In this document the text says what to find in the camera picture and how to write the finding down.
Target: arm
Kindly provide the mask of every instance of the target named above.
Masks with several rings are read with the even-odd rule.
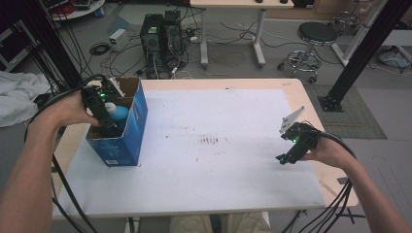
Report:
[[[364,167],[339,144],[321,137],[318,147],[302,160],[317,160],[341,168],[351,180],[372,232],[412,232],[412,229],[379,190]]]
[[[0,232],[50,232],[52,153],[61,126],[88,122],[80,92],[46,108],[28,126],[17,163],[0,196]]]

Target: carpet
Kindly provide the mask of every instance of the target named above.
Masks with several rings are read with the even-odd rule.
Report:
[[[342,113],[324,112],[319,103],[318,96],[326,96],[332,85],[308,84],[304,87],[326,132],[341,138],[388,139],[354,86],[341,103]]]

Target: white cloth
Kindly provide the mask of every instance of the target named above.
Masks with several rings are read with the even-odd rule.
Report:
[[[272,233],[262,212],[220,215],[223,233]],[[172,216],[169,233],[213,233],[209,216]]]
[[[42,75],[11,74],[0,71],[0,127],[33,117],[38,111],[34,99],[51,86]]]

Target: hand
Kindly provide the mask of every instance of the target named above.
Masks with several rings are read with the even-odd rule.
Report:
[[[77,123],[99,126],[97,119],[86,112],[80,91],[64,97],[43,110],[31,124],[58,129],[61,126]]]
[[[300,160],[316,160],[343,170],[351,166],[353,162],[356,162],[356,159],[342,146],[325,137],[320,137],[318,146],[311,152],[303,155]]]

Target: stool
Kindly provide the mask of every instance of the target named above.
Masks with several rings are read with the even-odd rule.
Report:
[[[318,78],[318,69],[322,63],[319,57],[311,53],[314,46],[330,46],[335,43],[338,35],[330,27],[319,22],[304,22],[297,29],[297,35],[309,45],[306,50],[296,50],[288,54],[282,63],[278,65],[278,70],[283,70],[288,62],[293,67],[291,78],[297,71],[313,72],[315,76],[310,77],[308,82],[314,83]]]
[[[352,9],[350,12],[340,12],[337,17],[333,17],[327,25],[332,26],[332,22],[335,24],[342,25],[341,29],[337,31],[337,34],[340,36],[343,34],[343,31],[346,29],[346,26],[351,28],[359,28],[361,26],[361,18],[355,15],[355,10],[358,8],[360,2],[371,2],[372,0],[355,0]]]

